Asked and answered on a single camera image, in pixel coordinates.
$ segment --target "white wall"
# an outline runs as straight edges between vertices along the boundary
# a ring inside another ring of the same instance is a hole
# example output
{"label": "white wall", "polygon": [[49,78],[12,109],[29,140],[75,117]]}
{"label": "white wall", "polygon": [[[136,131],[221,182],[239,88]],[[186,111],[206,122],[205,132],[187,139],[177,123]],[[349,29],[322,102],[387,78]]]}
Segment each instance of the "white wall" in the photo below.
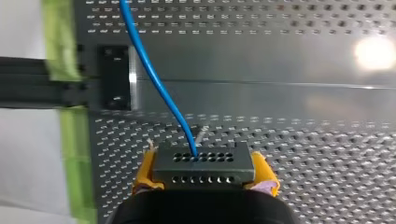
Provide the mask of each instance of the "white wall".
{"label": "white wall", "polygon": [[45,58],[40,0],[0,0],[0,57]]}

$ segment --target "blue cable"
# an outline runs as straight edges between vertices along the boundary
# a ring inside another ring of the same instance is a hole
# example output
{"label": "blue cable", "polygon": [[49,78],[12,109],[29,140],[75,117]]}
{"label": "blue cable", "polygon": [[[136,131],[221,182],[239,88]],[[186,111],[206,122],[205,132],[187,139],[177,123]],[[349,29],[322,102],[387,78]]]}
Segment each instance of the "blue cable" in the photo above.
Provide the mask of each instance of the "blue cable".
{"label": "blue cable", "polygon": [[126,29],[128,30],[128,35],[131,38],[132,43],[134,44],[134,48],[136,49],[137,55],[139,55],[139,58],[142,61],[142,64],[145,67],[149,78],[151,79],[157,91],[160,93],[161,97],[165,100],[166,104],[168,105],[169,109],[176,117],[177,121],[180,123],[181,128],[186,134],[187,141],[189,142],[191,154],[194,157],[197,157],[198,156],[197,148],[195,146],[194,137],[192,136],[189,124],[183,118],[183,115],[178,110],[177,106],[175,105],[175,102],[172,100],[172,97],[169,95],[165,86],[163,85],[157,73],[155,72],[154,67],[151,64],[151,61],[149,60],[149,56],[146,53],[146,50],[143,46],[142,40],[139,37],[139,33],[134,27],[134,18],[132,17],[131,9],[127,4],[127,0],[120,0],[120,12],[122,14],[122,17],[124,18],[125,26]]}

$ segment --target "black mount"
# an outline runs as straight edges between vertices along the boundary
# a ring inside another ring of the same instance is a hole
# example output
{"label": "black mount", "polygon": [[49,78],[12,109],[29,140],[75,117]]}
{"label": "black mount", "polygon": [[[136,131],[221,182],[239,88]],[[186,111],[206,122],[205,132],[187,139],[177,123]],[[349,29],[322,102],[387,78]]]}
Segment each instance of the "black mount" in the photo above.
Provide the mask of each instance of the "black mount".
{"label": "black mount", "polygon": [[[99,76],[85,75],[80,82],[51,81],[44,60],[0,57],[0,107],[83,105],[92,110],[130,110],[127,52],[122,46],[100,47],[97,54]],[[84,66],[79,69],[83,74]]]}

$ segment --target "green tape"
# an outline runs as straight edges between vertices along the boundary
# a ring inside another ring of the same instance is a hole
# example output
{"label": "green tape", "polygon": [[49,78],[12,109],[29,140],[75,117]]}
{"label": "green tape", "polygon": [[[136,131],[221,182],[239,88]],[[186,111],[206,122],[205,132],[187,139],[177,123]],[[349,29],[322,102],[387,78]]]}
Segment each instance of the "green tape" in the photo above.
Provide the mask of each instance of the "green tape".
{"label": "green tape", "polygon": [[96,223],[87,111],[60,110],[62,145],[70,210],[78,224]]}
{"label": "green tape", "polygon": [[54,81],[81,81],[72,0],[42,0],[47,67]]}
{"label": "green tape", "polygon": [[[42,0],[47,67],[54,81],[81,81],[73,0]],[[78,224],[96,223],[87,111],[61,109],[63,161],[70,211]]]}

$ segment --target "perforated steel sheet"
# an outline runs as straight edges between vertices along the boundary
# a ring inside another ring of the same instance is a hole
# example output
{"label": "perforated steel sheet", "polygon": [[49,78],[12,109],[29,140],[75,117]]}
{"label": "perforated steel sheet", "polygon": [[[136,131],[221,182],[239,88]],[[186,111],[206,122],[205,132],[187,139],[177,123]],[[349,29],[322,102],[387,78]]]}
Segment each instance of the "perforated steel sheet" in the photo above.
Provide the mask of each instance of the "perforated steel sheet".
{"label": "perforated steel sheet", "polygon": [[[130,44],[118,3],[75,1],[87,75],[98,74],[99,45]],[[302,223],[395,223],[396,3],[136,0],[132,8],[181,111],[208,126],[204,146],[248,141],[261,151]],[[136,57],[131,67],[141,112],[91,114],[101,221],[128,196],[147,138],[185,144]]]}
{"label": "perforated steel sheet", "polygon": [[[149,148],[147,139],[186,146],[170,119],[153,114],[92,115],[92,146],[98,205],[107,217],[131,192]],[[266,156],[287,202],[302,223],[394,223],[396,221],[396,130],[388,123],[191,115],[202,128],[202,146],[247,141]]]}

